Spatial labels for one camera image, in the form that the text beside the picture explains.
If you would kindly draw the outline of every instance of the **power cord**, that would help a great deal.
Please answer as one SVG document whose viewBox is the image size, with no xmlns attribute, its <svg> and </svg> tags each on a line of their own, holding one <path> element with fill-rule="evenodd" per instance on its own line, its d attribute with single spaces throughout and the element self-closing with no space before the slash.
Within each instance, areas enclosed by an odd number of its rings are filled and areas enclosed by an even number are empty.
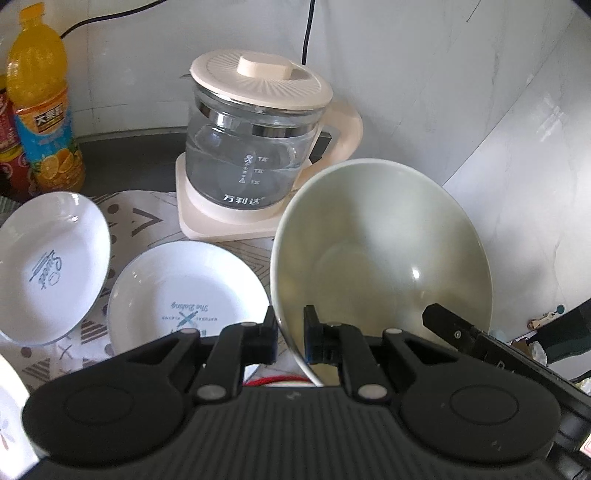
<svg viewBox="0 0 591 480">
<path fill-rule="evenodd" d="M 137 14 L 148 10 L 152 7 L 156 7 L 156 5 L 163 4 L 167 0 L 155 0 L 154 2 L 150 2 L 149 4 L 143 5 L 138 8 L 133 8 L 131 10 L 126 10 L 125 12 L 120 12 L 118 14 L 110 14 L 110 15 L 101 15 L 99 17 L 87 18 L 81 22 L 78 22 L 75 25 L 72 25 L 68 28 L 64 33 L 60 35 L 60 38 L 66 38 L 70 33 L 80 27 L 84 27 L 84 25 L 89 25 L 91 23 L 102 22 L 104 20 L 112 20 L 114 18 L 122 18 L 128 17 L 129 15 Z M 308 23 L 306 25 L 306 33 L 304 35 L 304 46 L 301 52 L 301 64 L 305 65 L 308 59 L 308 43 L 310 42 L 310 31 L 312 30 L 312 19 L 314 18 L 314 7 L 316 5 L 316 0 L 310 0 L 310 9 L 308 11 Z"/>
</svg>

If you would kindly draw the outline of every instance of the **wall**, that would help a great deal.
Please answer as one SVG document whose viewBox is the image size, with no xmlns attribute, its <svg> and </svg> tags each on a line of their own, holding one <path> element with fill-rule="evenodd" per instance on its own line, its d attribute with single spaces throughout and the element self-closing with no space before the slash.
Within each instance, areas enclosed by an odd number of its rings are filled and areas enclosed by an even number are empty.
<svg viewBox="0 0 591 480">
<path fill-rule="evenodd" d="M 0 31 L 15 23 L 13 0 Z M 140 0 L 48 0 L 62 32 Z M 78 135 L 185 126 L 186 73 L 216 48 L 299 61 L 308 0 L 169 0 L 66 39 Z M 574 13 L 570 0 L 318 0 L 309 65 L 360 111 L 358 157 L 409 164 L 443 183 L 535 75 Z"/>
<path fill-rule="evenodd" d="M 493 278 L 492 327 L 591 297 L 591 20 L 577 13 L 525 92 L 445 188 L 482 240 Z M 591 356 L 557 366 L 567 378 Z"/>
</svg>

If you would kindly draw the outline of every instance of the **glass kettle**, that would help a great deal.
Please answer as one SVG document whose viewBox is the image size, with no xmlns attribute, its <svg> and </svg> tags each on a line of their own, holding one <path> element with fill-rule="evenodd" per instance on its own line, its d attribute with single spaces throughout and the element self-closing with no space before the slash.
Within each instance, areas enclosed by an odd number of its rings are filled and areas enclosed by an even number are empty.
<svg viewBox="0 0 591 480">
<path fill-rule="evenodd" d="M 361 141 L 359 114 L 331 102 L 327 82 L 283 57 L 217 50 L 195 59 L 191 76 L 196 108 L 187 127 L 186 174 L 217 205 L 275 205 L 318 171 L 349 158 Z M 312 165 L 308 157 L 325 125 L 337 138 Z"/>
</svg>

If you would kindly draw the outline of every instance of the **tablecloth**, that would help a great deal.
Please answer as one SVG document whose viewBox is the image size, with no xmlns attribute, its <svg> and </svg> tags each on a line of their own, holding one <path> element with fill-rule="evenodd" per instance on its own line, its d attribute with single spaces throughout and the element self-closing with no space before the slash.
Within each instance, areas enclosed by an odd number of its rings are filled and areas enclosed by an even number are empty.
<svg viewBox="0 0 591 480">
<path fill-rule="evenodd" d="M 29 391 L 56 377 L 113 356 L 106 325 L 106 309 L 117 276 L 129 262 L 147 249 L 186 239 L 178 224 L 176 193 L 132 190 L 93 200 L 108 222 L 112 250 L 109 274 L 92 310 L 66 337 L 47 346 L 19 347 L 0 338 L 0 354 L 14 367 Z M 218 245 L 245 261 L 261 280 L 269 296 L 272 238 L 223 242 Z M 261 365 L 252 378 L 284 374 L 303 375 L 293 354 L 287 349 L 285 340 L 280 337 L 277 362 L 270 367 Z"/>
</svg>

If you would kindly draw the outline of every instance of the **kettle lid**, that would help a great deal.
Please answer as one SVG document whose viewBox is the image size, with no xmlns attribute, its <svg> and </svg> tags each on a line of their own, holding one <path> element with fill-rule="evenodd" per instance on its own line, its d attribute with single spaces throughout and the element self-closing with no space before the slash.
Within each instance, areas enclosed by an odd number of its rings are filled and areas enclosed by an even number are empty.
<svg viewBox="0 0 591 480">
<path fill-rule="evenodd" d="M 333 91 L 308 67 L 279 55 L 249 50 L 215 50 L 193 60 L 191 76 L 211 92 L 235 102 L 281 110 L 328 105 Z"/>
</svg>

